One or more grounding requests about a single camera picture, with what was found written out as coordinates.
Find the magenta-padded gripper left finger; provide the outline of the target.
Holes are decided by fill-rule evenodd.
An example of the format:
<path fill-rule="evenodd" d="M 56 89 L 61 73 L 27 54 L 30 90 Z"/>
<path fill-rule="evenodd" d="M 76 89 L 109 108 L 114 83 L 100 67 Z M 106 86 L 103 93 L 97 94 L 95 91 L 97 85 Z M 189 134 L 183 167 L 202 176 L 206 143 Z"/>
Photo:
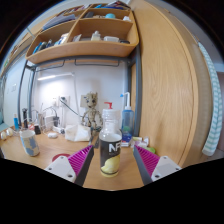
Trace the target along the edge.
<path fill-rule="evenodd" d="M 89 145 L 68 157 L 60 155 L 45 170 L 82 186 L 85 182 L 93 155 L 93 146 Z"/>

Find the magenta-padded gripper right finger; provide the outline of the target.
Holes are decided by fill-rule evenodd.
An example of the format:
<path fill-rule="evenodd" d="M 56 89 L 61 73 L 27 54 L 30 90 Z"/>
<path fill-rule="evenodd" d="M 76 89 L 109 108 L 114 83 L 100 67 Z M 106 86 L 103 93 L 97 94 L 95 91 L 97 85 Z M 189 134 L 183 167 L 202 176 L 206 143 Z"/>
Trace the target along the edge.
<path fill-rule="evenodd" d="M 133 155 L 138 165 L 138 169 L 144 185 L 157 181 L 181 169 L 168 156 L 159 157 L 156 154 L 135 146 Z"/>

